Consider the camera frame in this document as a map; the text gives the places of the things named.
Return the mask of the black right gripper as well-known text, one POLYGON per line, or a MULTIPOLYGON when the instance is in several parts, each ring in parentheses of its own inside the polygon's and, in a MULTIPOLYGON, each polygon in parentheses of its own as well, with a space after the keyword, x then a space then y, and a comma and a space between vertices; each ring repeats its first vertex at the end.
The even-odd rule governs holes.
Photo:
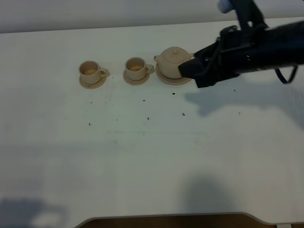
POLYGON ((253 0, 230 2, 240 29, 237 26, 223 29, 218 41, 178 66, 180 75, 193 79, 198 88, 214 86, 239 74, 264 69, 259 45, 268 25, 262 12, 253 0))

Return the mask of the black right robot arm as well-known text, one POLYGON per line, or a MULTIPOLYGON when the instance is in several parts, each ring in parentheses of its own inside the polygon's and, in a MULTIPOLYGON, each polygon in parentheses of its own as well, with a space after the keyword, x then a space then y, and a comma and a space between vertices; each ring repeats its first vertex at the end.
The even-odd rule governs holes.
POLYGON ((220 0, 222 13, 236 12, 239 26, 221 30, 217 41, 179 65, 182 77, 197 87, 209 87, 243 73, 273 69, 283 84, 290 84, 304 63, 302 21, 269 29, 253 0, 220 0))

